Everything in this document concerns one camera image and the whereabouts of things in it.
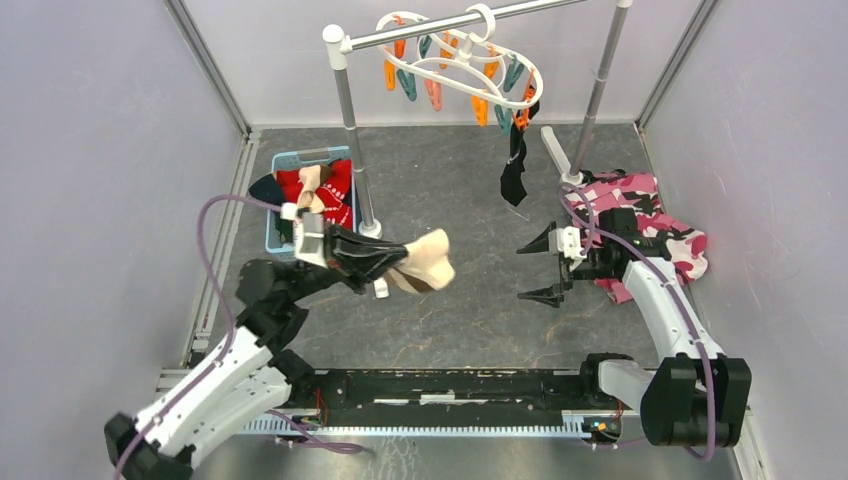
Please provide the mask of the pink camouflage bag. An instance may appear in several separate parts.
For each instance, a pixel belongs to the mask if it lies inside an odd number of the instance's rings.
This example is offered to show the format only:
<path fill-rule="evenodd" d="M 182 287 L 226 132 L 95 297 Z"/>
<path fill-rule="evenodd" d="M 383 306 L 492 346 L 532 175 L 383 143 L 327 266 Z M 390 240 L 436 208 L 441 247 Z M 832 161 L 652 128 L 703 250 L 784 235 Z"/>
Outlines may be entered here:
<path fill-rule="evenodd" d="M 700 279 L 708 269 L 707 235 L 666 213 L 661 205 L 657 179 L 651 173 L 627 173 L 621 169 L 583 172 L 580 190 L 591 203 L 598 224 L 601 213 L 624 208 L 634 212 L 641 235 L 662 241 L 671 256 L 678 282 Z"/>

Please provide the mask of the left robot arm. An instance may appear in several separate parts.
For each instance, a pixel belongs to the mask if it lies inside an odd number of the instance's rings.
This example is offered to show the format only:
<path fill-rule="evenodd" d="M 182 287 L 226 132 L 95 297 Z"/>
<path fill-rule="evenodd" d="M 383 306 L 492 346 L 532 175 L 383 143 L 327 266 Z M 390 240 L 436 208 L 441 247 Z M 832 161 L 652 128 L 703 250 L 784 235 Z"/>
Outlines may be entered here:
<path fill-rule="evenodd" d="M 240 271 L 246 307 L 234 330 L 179 383 L 104 427 L 117 479 L 189 479 L 222 443 L 265 412 L 306 405 L 312 368 L 289 349 L 308 316 L 298 301 L 336 284 L 357 294 L 409 255 L 407 246 L 338 226 L 296 241 L 291 262 L 254 259 Z"/>

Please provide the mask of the white clip hanger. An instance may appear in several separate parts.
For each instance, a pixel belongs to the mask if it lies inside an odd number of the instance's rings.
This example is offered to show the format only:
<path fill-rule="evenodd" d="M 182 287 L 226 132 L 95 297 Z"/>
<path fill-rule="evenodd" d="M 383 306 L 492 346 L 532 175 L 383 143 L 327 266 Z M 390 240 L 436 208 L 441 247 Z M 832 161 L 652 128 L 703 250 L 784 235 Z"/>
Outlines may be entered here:
<path fill-rule="evenodd" d="M 490 45 L 496 49 L 500 60 L 499 69 L 493 80 L 489 80 L 483 73 L 484 65 L 490 61 Z M 422 86 L 428 100 L 425 80 L 432 79 L 442 85 L 443 104 L 443 91 L 452 89 L 469 94 L 470 104 L 472 96 L 486 99 L 489 106 L 488 114 L 494 113 L 496 104 L 509 108 L 512 111 L 512 117 L 536 102 L 539 102 L 541 107 L 544 85 L 536 65 L 525 55 L 494 44 L 482 34 L 447 29 L 408 39 L 393 40 L 382 45 L 380 49 L 383 55 L 385 88 L 384 61 L 389 60 L 397 70 L 402 69 L 415 76 L 417 92 L 418 87 Z M 515 55 L 525 65 L 525 70 L 514 88 L 510 92 L 504 92 L 502 84 L 510 55 Z M 535 86 L 536 93 L 530 101 L 523 101 L 528 84 Z"/>

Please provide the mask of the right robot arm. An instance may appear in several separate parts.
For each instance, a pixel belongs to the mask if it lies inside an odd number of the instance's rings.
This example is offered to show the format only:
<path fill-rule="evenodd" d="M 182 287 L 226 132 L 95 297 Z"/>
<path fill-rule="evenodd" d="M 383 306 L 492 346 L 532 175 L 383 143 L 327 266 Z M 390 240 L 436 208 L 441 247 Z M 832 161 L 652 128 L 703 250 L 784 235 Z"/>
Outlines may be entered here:
<path fill-rule="evenodd" d="M 602 212 L 586 228 L 550 223 L 517 251 L 550 253 L 559 278 L 549 287 L 521 293 L 554 308 L 577 281 L 619 280 L 636 303 L 660 360 L 649 371 L 624 354 L 590 354 L 577 382 L 580 400 L 602 408 L 614 398 L 638 413 L 654 446 L 730 448 L 744 425 L 752 372 L 710 337 L 684 294 L 671 255 L 657 238 L 644 236 L 635 213 Z"/>

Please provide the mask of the black white-striped sock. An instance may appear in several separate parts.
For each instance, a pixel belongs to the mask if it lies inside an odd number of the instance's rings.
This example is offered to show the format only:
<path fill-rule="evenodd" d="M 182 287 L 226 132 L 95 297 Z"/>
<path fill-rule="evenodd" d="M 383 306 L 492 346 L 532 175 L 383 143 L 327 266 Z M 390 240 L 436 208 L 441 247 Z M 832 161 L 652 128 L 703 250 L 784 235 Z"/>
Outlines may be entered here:
<path fill-rule="evenodd" d="M 510 129 L 509 148 L 509 158 L 500 176 L 500 193 L 502 198 L 510 205 L 518 206 L 527 196 L 527 191 L 522 182 L 527 146 L 524 140 L 524 132 L 516 125 L 512 125 Z"/>

